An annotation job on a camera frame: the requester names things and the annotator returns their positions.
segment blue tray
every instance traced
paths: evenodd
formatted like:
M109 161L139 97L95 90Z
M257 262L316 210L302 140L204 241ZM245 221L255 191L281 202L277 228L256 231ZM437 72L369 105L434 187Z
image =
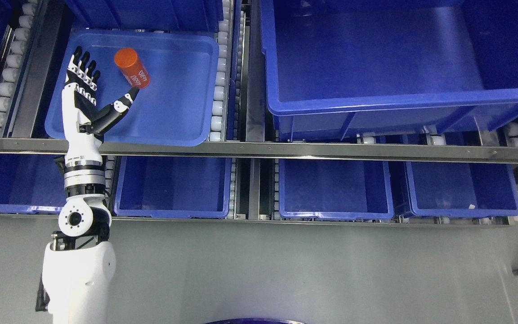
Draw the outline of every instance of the blue tray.
M160 31L219 30L221 0L65 0L86 27Z
M401 143L419 144L418 135ZM447 136L450 145L462 138ZM508 164L391 162L395 214L485 218L518 215L518 191Z
M115 194L118 216L222 219L229 212L230 158L127 156Z
M393 217L386 162L279 160L279 172L282 217L322 220Z
M493 131L518 117L518 1L263 0L261 32L281 140Z
M59 214L64 204L53 156L0 154L0 213Z
M136 49L151 76L129 113L105 135L105 141L134 144L196 146L210 131L219 48L206 36L84 30L71 36L55 86L45 130L64 138L61 90L68 60L80 45L101 71L97 107L121 97L130 85L113 56L123 47Z

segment orange cylinder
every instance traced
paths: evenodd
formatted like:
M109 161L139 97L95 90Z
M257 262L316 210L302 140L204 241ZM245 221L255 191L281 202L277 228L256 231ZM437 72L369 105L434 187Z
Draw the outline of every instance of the orange cylinder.
M115 64L131 86L142 89L149 84L151 80L149 73L134 49L129 47L120 49L115 53L113 61L115 61Z

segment robotic arm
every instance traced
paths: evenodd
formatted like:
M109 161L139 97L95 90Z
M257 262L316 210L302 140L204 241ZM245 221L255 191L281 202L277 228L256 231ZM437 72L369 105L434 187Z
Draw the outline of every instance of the robotic arm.
M115 273L115 252L109 239L111 213L105 199L105 166L99 154L103 134L128 112L138 94L131 88L115 102L96 109L97 80L88 52L77 47L71 56L62 91L67 154L58 163L63 172L66 204L59 229L45 248L36 310L49 311L54 324L103 324L109 282ZM88 238L80 246L76 240ZM95 240L95 245L84 248Z

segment metal beam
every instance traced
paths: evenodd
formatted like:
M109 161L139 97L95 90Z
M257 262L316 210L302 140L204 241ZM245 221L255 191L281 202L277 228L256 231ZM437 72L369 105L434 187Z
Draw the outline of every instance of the metal beam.
M0 153L65 154L61 139L0 138ZM312 158L416 162L518 164L518 148L488 146L427 146L403 144L316 144L279 142L204 142L194 147L108 142L106 155L191 156L215 158Z

